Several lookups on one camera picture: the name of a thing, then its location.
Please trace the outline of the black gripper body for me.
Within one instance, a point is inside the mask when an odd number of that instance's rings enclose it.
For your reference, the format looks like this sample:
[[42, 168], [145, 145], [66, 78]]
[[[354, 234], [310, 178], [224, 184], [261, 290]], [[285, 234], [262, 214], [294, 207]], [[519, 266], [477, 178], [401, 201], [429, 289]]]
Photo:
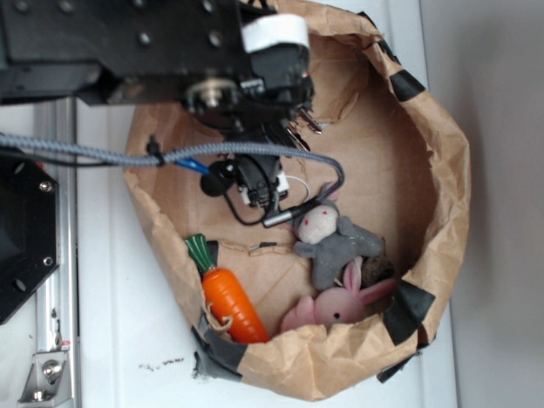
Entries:
[[228, 141], [277, 143], [311, 103], [309, 33], [304, 18], [276, 12], [209, 12], [194, 19], [198, 70], [183, 107]]

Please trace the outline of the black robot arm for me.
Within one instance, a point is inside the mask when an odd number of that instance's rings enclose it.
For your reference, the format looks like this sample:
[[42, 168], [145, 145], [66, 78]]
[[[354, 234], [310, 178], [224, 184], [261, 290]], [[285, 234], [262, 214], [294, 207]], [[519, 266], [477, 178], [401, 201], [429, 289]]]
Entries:
[[310, 105], [305, 20], [241, 1], [4, 1], [1, 101], [177, 102], [227, 137]]

